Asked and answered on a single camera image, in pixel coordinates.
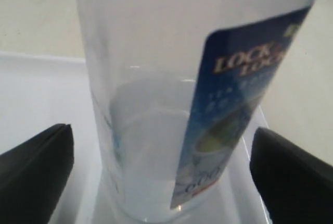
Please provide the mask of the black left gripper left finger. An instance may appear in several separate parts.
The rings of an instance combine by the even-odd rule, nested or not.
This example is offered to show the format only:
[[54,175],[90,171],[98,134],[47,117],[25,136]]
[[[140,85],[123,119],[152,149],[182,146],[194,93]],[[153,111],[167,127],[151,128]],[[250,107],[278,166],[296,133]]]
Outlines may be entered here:
[[48,223],[74,164],[70,125],[58,123],[1,154],[1,223]]

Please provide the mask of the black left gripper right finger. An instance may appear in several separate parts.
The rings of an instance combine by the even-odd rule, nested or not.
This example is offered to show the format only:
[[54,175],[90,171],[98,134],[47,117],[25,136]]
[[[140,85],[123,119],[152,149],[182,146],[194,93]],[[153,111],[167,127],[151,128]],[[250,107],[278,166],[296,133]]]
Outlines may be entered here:
[[331,165],[260,127],[249,168],[273,223],[332,223]]

